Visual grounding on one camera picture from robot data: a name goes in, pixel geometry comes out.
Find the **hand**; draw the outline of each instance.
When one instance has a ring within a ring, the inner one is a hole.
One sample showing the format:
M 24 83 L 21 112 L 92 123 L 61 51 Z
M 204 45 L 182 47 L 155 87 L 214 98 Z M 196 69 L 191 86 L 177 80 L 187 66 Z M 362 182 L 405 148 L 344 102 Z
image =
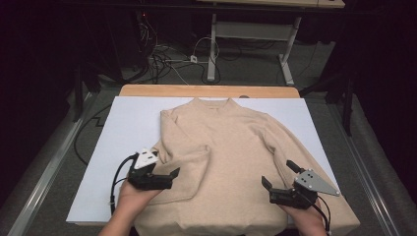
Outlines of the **hand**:
M 149 201 L 160 192 L 162 190 L 137 190 L 128 181 L 124 181 L 122 187 L 120 187 L 116 209 L 99 235 L 129 235 L 135 218 L 144 210 Z
M 312 206 L 307 209 L 299 209 L 291 206 L 278 206 L 291 216 L 301 236 L 327 235 L 322 216 Z M 319 201 L 316 201 L 316 206 L 320 207 Z
M 162 190 L 138 190 L 128 181 L 124 181 L 120 187 L 116 210 L 123 210 L 125 213 L 132 215 L 134 219 L 141 213 L 150 200 L 156 197 L 160 192 L 162 192 Z

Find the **white table surface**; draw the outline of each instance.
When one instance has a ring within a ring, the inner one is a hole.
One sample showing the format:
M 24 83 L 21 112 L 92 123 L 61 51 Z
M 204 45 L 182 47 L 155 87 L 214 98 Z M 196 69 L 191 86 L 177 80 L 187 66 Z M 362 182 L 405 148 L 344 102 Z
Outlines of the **white table surface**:
M 110 216 L 110 189 L 120 163 L 159 140 L 159 114 L 191 101 L 191 97 L 117 96 L 89 162 L 67 222 L 105 224 Z M 287 127 L 316 159 L 337 187 L 310 112 L 303 98 L 233 98 L 238 104 L 265 112 Z M 125 164 L 119 179 L 126 176 Z

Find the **dark background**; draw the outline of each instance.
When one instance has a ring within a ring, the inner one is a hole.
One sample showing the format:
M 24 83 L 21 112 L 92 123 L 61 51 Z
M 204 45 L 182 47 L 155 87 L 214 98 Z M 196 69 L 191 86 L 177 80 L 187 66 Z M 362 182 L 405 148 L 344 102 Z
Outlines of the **dark background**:
M 390 3 L 346 1 L 346 10 L 373 11 L 385 4 Z M 381 18 L 348 19 L 326 28 L 318 27 L 320 19 L 305 18 L 298 39 L 337 42 L 321 80 L 351 66 L 349 76 L 355 80 L 365 114 L 417 202 L 416 1 L 396 1 L 383 12 Z M 152 18 L 158 32 L 186 46 L 193 42 L 187 32 L 197 36 L 209 32 L 205 16 L 158 14 Z M 120 9 L 81 11 L 51 0 L 0 3 L 1 205 L 67 114 L 66 97 L 75 85 L 75 69 L 95 65 L 83 74 L 93 88 L 100 70 L 120 77 L 120 67 L 139 63 L 132 53 L 138 45 L 130 23 Z M 173 32 L 179 26 L 184 33 Z

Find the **beige sweater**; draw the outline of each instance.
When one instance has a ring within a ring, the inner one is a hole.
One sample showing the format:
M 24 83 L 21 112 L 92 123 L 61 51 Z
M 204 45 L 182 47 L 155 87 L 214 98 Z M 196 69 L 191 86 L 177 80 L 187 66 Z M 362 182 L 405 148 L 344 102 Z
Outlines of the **beige sweater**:
M 154 148 L 160 159 L 154 173 L 181 171 L 172 189 L 138 216 L 141 236 L 275 235 L 287 226 L 287 215 L 269 203 L 263 175 L 275 188 L 292 188 L 297 174 L 286 166 L 291 159 L 331 183 L 283 125 L 231 98 L 195 98 L 161 111 L 161 139 Z M 344 197 L 321 196 L 331 210 L 333 235 L 359 225 Z

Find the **desk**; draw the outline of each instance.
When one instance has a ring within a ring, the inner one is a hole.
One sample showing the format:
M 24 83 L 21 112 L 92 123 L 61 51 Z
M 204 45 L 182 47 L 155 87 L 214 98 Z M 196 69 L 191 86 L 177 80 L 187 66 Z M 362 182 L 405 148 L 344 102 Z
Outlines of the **desk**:
M 129 85 L 122 88 L 120 96 L 113 102 L 67 221 L 79 225 L 107 222 L 114 173 L 128 155 L 150 148 L 158 141 L 159 111 L 184 104 L 194 96 L 210 94 L 210 97 L 261 97 L 235 100 L 242 106 L 266 112 L 279 120 L 295 134 L 337 186 L 308 107 L 295 88 Z M 120 176 L 126 175 L 127 169 L 128 165 Z
M 344 3 L 341 0 L 199 0 L 202 2 L 211 2 L 214 5 L 221 3 L 234 4 L 261 4 L 271 6 L 288 6 L 298 8 L 343 8 Z M 208 81 L 215 80 L 215 39 L 217 37 L 237 37 L 237 38 L 254 38 L 287 41 L 284 54 L 279 54 L 279 65 L 281 67 L 285 83 L 288 86 L 294 86 L 291 71 L 288 65 L 288 58 L 292 45 L 297 35 L 301 23 L 301 17 L 296 17 L 293 25 L 270 25 L 270 24 L 251 24 L 251 23 L 230 23 L 217 20 L 217 15 L 212 14 L 211 19 L 211 43 L 208 60 Z

